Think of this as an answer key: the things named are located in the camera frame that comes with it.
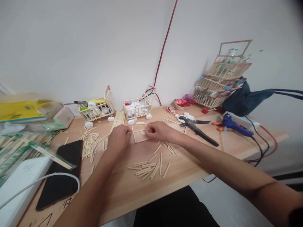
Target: white wall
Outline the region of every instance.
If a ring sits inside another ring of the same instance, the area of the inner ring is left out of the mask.
[[[123,100],[153,84],[174,3],[1,1],[1,82],[63,103],[99,97],[109,84],[121,109]],[[250,38],[253,65],[244,76],[252,90],[302,89],[301,19],[292,1],[179,0],[156,84],[162,104],[193,91],[221,42]],[[264,170],[302,167],[302,111],[301,101],[274,95],[252,113],[291,136],[263,162]]]

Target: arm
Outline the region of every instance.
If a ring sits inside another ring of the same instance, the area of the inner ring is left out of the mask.
[[[300,193],[252,165],[178,132],[163,122],[149,123],[145,135],[186,149],[207,170],[246,197],[275,226],[288,226],[292,211],[303,207]]]
[[[108,137],[106,152],[79,193],[56,221],[55,227],[99,226],[106,182],[127,148],[131,134],[129,127],[124,125],[113,129]]]

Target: craft stick basket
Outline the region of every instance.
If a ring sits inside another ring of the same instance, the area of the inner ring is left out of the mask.
[[[229,91],[223,91],[223,92],[217,94],[216,97],[211,97],[210,94],[199,95],[195,99],[195,102],[208,107],[209,110],[216,110],[216,108],[221,106],[223,104],[223,102],[229,97],[229,95],[237,89],[240,89],[240,88],[234,88]]]
[[[123,110],[127,120],[151,114],[152,101],[155,93],[156,89],[152,86],[148,86],[141,98],[123,101]]]
[[[201,89],[205,90],[207,89],[208,92],[221,92],[225,91],[225,86],[228,84],[235,84],[238,79],[229,79],[229,80],[215,80],[211,79],[209,76],[203,78],[200,87]]]
[[[104,100],[104,103],[98,104],[96,106],[90,107],[85,104],[78,104],[78,111],[80,115],[84,118],[85,122],[94,121],[102,117],[112,116],[114,113],[114,106],[109,99],[110,87],[107,86],[104,96],[93,100]]]
[[[252,42],[250,40],[234,41],[221,43],[219,54],[217,55],[213,65],[208,71],[208,76],[217,79],[237,79],[251,66],[251,63],[241,63],[249,44]],[[225,44],[240,44],[247,43],[244,51],[240,55],[223,55],[221,53],[222,46]]]

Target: popsicle stick cart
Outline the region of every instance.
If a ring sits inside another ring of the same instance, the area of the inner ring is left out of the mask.
[[[123,101],[123,110],[127,117],[127,120],[143,117],[152,113],[152,101],[156,89],[152,86],[148,86],[141,98],[135,98]]]
[[[234,41],[221,43],[219,54],[209,69],[206,76],[201,77],[201,82],[197,86],[198,91],[204,91],[195,102],[215,110],[223,104],[229,95],[240,88],[235,87],[239,82],[239,77],[251,66],[251,63],[242,62],[244,54],[252,42],[250,40]],[[223,55],[222,47],[226,44],[234,46],[246,43],[243,52],[240,55],[233,55],[230,52]]]
[[[96,104],[92,104],[91,102],[89,102],[88,105],[78,104],[78,111],[84,118],[85,122],[93,122],[102,117],[109,117],[113,115],[115,109],[109,99],[109,95],[110,87],[107,86],[104,96],[92,100],[93,103],[95,100]]]

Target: black pants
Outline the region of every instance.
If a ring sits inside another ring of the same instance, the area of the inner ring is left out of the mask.
[[[219,225],[190,186],[186,186],[136,212],[134,227],[141,226],[211,226]]]

